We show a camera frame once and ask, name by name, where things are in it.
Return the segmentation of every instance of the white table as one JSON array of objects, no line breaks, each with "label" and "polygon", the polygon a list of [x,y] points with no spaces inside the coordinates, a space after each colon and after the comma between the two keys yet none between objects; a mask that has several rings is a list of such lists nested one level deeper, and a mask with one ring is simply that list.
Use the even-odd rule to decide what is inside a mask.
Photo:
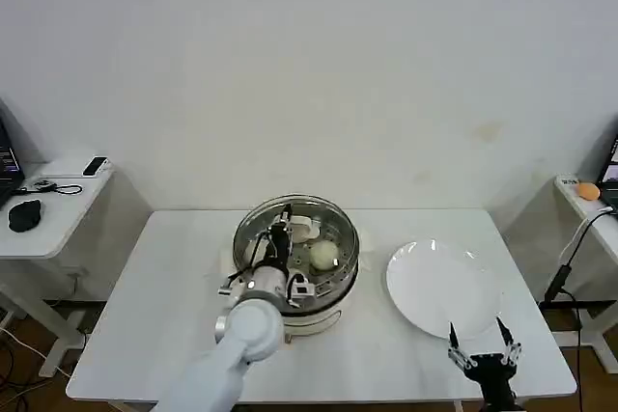
[{"label": "white table", "polygon": [[[284,345],[247,374],[242,402],[479,399],[447,342],[394,308],[383,269],[415,237],[456,242],[492,260],[502,319],[523,344],[512,387],[522,398],[572,394],[576,383],[489,215],[481,209],[349,210],[361,236],[353,300],[327,331]],[[219,256],[244,211],[155,212],[129,258],[67,387],[77,399],[155,402],[199,352],[214,346]],[[497,325],[469,353],[502,351]]]},{"label": "white table", "polygon": [[[594,218],[598,210],[606,205],[597,200],[589,202],[576,193],[578,180],[573,175],[558,176],[554,185],[573,207],[580,218]],[[590,228],[607,253],[618,263],[618,221],[614,217],[601,217]],[[581,343],[591,346],[605,367],[607,373],[618,373],[618,361],[613,355],[603,336],[604,332],[618,323],[618,302],[605,309],[600,315],[592,318],[587,311],[580,310]],[[555,332],[554,337],[563,347],[577,346],[577,332]]]},{"label": "white table", "polygon": [[[62,251],[111,175],[110,169],[101,173],[97,178],[53,179],[60,185],[81,185],[83,191],[78,195],[60,195],[50,192],[12,197],[0,209],[0,261],[36,261],[43,268],[57,273],[57,269],[52,264],[48,264],[48,260]],[[24,185],[29,185],[39,177],[39,170],[36,170],[28,177]],[[11,231],[9,210],[13,206],[31,200],[41,200],[43,204],[41,222],[31,231],[24,233]],[[84,312],[75,311],[69,319],[64,319],[40,300],[32,288],[17,285],[10,275],[2,277],[0,293],[58,337],[39,373],[40,376],[53,376],[67,350],[84,347],[85,337],[75,329],[81,322]]]}]

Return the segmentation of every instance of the orange ball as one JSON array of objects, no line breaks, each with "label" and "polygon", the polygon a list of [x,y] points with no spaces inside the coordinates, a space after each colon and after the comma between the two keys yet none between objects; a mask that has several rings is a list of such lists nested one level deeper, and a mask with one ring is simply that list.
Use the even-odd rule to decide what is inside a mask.
[{"label": "orange ball", "polygon": [[601,196],[601,190],[599,190],[599,187],[597,187],[594,183],[579,183],[577,185],[577,195],[579,195],[584,200],[592,202],[594,200],[599,200],[599,197]]}]

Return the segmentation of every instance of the white plate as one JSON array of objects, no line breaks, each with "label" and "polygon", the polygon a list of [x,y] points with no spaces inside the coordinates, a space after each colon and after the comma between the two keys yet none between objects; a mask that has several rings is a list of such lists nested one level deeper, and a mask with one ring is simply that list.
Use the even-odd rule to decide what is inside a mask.
[{"label": "white plate", "polygon": [[495,276],[471,253],[434,239],[397,250],[386,269],[386,285],[410,322],[441,338],[448,338],[451,322],[458,338],[474,338],[500,310]]}]

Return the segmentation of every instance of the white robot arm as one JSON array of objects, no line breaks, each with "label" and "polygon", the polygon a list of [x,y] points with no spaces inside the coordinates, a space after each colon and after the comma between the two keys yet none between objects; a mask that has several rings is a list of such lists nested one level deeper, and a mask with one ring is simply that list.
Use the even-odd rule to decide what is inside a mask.
[{"label": "white robot arm", "polygon": [[223,339],[174,382],[155,412],[228,412],[239,400],[250,363],[283,342],[283,319],[264,299],[248,299],[228,315]]},{"label": "white robot arm", "polygon": [[[284,326],[280,310],[288,301],[291,217],[292,208],[286,206],[260,234],[268,240],[262,260],[251,268],[252,259],[249,267],[230,276],[227,286],[219,290],[230,297],[233,309],[221,317],[224,323],[217,321],[218,345],[186,368],[154,412],[228,412],[240,397],[249,365],[266,359],[281,345]],[[232,291],[230,284],[241,274],[250,275],[248,282]]]}]

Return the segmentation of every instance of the phone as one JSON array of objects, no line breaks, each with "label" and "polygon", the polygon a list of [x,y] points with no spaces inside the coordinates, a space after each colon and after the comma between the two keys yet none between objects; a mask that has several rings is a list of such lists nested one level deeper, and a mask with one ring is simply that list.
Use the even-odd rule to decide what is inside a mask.
[{"label": "phone", "polygon": [[95,176],[98,171],[107,164],[107,158],[105,156],[95,156],[90,164],[84,169],[82,176],[92,177]]}]

